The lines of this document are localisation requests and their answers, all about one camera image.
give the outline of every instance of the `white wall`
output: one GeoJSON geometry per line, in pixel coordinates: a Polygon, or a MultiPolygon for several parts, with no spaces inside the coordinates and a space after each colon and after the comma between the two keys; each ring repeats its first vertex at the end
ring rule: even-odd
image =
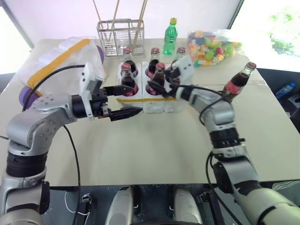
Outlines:
{"type": "MultiPolygon", "coordinates": [[[[225,29],[239,0],[149,0],[145,38],[162,38],[171,17],[179,37],[191,30],[225,29]]],[[[117,0],[96,0],[102,20],[112,19],[117,0]]],[[[142,0],[120,0],[117,18],[138,19],[142,0]]],[[[6,0],[34,44],[43,38],[98,36],[92,0],[6,0]]]]}

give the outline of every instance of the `purple object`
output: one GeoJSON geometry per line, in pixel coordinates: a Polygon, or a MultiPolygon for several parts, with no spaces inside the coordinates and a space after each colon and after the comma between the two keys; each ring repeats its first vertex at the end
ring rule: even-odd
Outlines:
{"type": "MultiPolygon", "coordinates": [[[[22,106],[24,106],[26,98],[30,92],[31,92],[31,89],[29,87],[26,86],[26,87],[22,88],[22,90],[19,94],[19,102],[22,106]]],[[[39,98],[39,96],[36,93],[34,93],[31,96],[26,109],[28,109],[37,98],[39,98]]]]}
{"type": "Polygon", "coordinates": [[[97,45],[97,49],[98,49],[98,51],[99,51],[99,53],[100,53],[100,58],[101,58],[101,61],[102,61],[102,64],[103,64],[103,62],[104,62],[104,53],[103,53],[103,50],[102,50],[102,48],[101,48],[100,46],[98,46],[98,45],[97,45]]]}

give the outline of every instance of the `yellow tape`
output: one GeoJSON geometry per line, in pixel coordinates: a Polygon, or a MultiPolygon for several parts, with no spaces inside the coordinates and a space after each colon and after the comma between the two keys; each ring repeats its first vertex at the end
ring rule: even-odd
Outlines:
{"type": "Polygon", "coordinates": [[[161,101],[177,101],[177,99],[170,97],[170,98],[141,98],[141,99],[119,99],[117,98],[118,102],[161,102],[161,101]]]}
{"type": "Polygon", "coordinates": [[[89,39],[83,39],[70,47],[68,50],[66,50],[63,54],[58,56],[55,60],[53,60],[51,63],[49,63],[47,66],[41,68],[39,71],[37,71],[34,75],[32,75],[29,80],[27,81],[27,84],[30,88],[34,88],[34,86],[40,82],[45,76],[47,76],[49,73],[51,73],[53,70],[55,70],[57,67],[59,67],[67,58],[70,57],[71,54],[74,52],[82,49],[84,46],[86,46],[88,43],[90,43],[89,39]]]}

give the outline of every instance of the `blue bottle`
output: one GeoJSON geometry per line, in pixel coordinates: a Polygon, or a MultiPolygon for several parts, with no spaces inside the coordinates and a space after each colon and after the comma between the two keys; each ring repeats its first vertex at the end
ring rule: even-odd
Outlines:
{"type": "Polygon", "coordinates": [[[275,94],[276,98],[281,99],[283,96],[289,93],[294,87],[296,87],[296,84],[294,82],[291,82],[286,86],[282,87],[279,91],[276,92],[275,94]]]}

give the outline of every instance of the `red bottle cap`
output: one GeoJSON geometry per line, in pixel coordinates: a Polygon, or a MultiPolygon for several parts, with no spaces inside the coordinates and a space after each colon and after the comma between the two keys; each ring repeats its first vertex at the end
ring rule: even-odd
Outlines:
{"type": "Polygon", "coordinates": [[[130,67],[131,66],[128,63],[123,63],[121,66],[122,69],[130,69],[130,67]]]}
{"type": "Polygon", "coordinates": [[[185,52],[186,52],[186,48],[185,48],[185,47],[179,47],[179,48],[177,49],[177,51],[178,51],[179,53],[185,53],[185,52]]]}
{"type": "Polygon", "coordinates": [[[249,62],[249,63],[247,63],[247,67],[248,67],[249,69],[254,70],[254,69],[256,68],[256,64],[253,63],[253,62],[249,62]]]}
{"type": "Polygon", "coordinates": [[[157,69],[164,69],[165,68],[165,64],[162,62],[159,62],[158,64],[156,64],[156,68],[157,69]]]}
{"type": "Polygon", "coordinates": [[[157,53],[159,53],[159,48],[152,48],[151,49],[151,53],[153,53],[153,54],[157,54],[157,53]]]}
{"type": "Polygon", "coordinates": [[[124,48],[123,49],[123,53],[130,53],[131,52],[131,48],[124,48]]]}

